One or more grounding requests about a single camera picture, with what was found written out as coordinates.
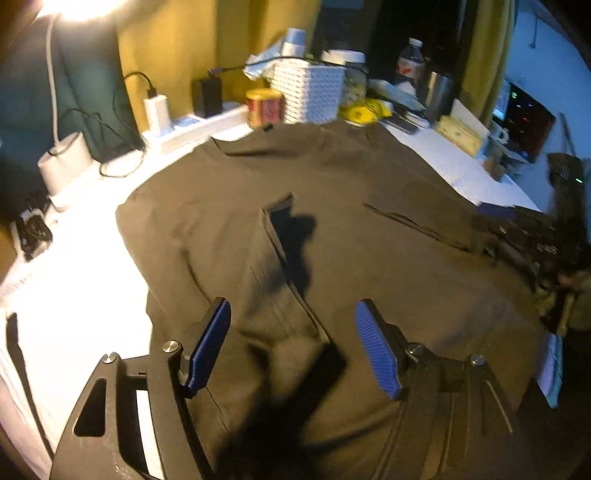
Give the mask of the brown t-shirt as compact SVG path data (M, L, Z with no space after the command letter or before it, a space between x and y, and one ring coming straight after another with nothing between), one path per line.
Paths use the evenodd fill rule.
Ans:
M399 407L356 332L365 298L438 355L484 355L521 404L542 329L522 277L482 255L474 211L384 127L344 122L211 139L118 207L154 345L213 298L231 305L211 378L189 404L215 472L377 473Z

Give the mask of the white mug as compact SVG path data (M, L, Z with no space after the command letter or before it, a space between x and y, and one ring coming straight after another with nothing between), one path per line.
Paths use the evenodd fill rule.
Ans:
M509 132L506 128L501 127L496 122L490 125L489 139L497 142L500 145L506 145L509 141Z

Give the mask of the computer monitor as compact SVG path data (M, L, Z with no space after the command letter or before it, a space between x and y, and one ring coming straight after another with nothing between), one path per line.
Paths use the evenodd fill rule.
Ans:
M493 121L508 132L508 148L534 163L556 117L516 84L505 80L493 110Z

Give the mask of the white textured table cloth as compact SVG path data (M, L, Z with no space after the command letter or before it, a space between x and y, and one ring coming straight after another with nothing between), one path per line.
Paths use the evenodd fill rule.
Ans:
M49 212L49 249L30 262L16 260L2 282L1 320L17 325L23 353L21 360L1 355L3 445L34 478L49 476L51 452L99 355L147 350L147 286L117 231L115 210L143 180L192 149L114 159L77 204Z

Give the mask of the yellow tissue box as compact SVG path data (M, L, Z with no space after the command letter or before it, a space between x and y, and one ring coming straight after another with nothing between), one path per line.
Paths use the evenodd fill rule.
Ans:
M482 152L490 135L490 130L459 99L453 101L451 112L438 120L435 130L473 158Z

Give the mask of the black smartphone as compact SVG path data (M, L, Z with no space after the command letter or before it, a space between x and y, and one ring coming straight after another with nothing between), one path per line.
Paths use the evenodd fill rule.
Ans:
M382 120L382 122L408 135L414 135L419 131L419 127L417 125L398 115L386 117Z

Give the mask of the wet wipes pack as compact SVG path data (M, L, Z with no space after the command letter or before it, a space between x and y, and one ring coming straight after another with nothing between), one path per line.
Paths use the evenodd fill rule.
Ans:
M414 94L410 94L386 80L370 79L368 94L375 98L388 100L413 112L424 112L426 109Z

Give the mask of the white usb charger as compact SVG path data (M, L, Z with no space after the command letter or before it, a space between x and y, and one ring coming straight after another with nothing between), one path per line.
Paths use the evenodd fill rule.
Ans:
M143 100L149 130L154 135L161 135L169 130L171 119L168 111L168 98L157 94Z

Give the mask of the clear water bottle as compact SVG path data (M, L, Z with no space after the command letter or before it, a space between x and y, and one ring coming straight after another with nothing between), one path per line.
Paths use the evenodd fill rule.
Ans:
M421 40L410 38L408 45L401 50L397 63L397 72L413 87L418 86L425 67L422 47Z

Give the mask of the yellow snack bag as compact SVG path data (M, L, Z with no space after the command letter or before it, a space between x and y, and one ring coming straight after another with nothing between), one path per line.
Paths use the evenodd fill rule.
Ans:
M393 104L382 99L366 98L363 101L339 108L339 117L356 125L369 125L393 115Z

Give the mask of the right yellow curtain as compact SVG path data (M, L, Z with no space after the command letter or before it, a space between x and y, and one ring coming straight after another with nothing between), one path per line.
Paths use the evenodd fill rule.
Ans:
M504 81L516 16L514 0L477 2L460 101L486 126Z

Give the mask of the yellow curtain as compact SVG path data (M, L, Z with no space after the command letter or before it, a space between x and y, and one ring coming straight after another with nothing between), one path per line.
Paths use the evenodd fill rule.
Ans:
M290 28L310 45L320 9L318 1L128 1L115 13L121 68L147 74L170 116L183 116L193 111L193 80L242 65Z
M514 0L477 2L460 101L486 126L504 81L516 16Z

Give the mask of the white desk lamp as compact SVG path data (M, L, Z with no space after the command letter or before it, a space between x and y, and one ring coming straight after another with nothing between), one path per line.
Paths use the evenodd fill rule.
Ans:
M123 75L114 17L124 4L45 1L35 18L46 27L51 108L51 144L38 169L58 205L100 176L105 163L139 148L135 124L116 118Z

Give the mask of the white perforated plastic basket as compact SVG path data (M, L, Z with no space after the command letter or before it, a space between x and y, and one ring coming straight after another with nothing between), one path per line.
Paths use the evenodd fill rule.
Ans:
M325 124L335 120L346 69L304 60L278 60L270 85L283 95L283 122Z

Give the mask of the teal curtain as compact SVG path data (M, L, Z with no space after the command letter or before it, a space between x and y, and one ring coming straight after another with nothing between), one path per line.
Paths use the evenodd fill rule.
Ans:
M27 197L46 189L37 166L53 144L82 132L105 163L138 147L113 16L77 23L40 18L1 65L1 216L12 219Z

